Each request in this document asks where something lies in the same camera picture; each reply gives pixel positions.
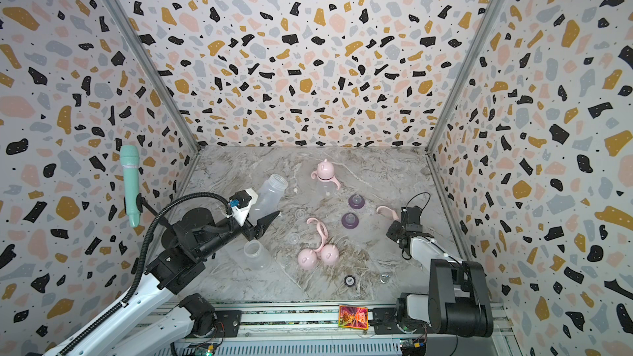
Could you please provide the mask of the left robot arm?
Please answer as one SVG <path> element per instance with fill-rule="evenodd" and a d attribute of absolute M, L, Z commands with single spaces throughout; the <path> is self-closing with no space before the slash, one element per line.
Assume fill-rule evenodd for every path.
<path fill-rule="evenodd" d="M 191 209 L 173 225 L 166 249 L 150 263 L 138 262 L 130 289 L 92 319 L 78 333 L 48 350 L 49 355 L 143 355 L 186 336 L 220 339 L 234 337 L 240 312 L 217 312 L 199 293 L 180 301 L 164 318 L 139 333 L 130 332 L 151 312 L 184 290 L 205 269 L 205 262 L 233 239 L 263 237 L 279 216 L 274 211 L 258 219 L 235 224 L 232 218 L 214 222 L 206 208 Z"/>

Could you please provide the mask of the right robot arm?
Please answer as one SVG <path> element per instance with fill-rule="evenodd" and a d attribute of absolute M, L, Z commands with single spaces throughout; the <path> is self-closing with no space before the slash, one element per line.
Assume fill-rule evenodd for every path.
<path fill-rule="evenodd" d="M 459 259 L 438 244 L 421 225 L 423 209 L 403 207 L 400 213 L 386 206 L 377 213 L 393 222 L 387 237 L 404 257 L 421 263 L 429 272 L 426 293 L 402 293 L 395 308 L 375 308 L 372 327 L 378 335 L 428 333 L 462 338 L 492 336 L 494 318 L 481 264 Z"/>

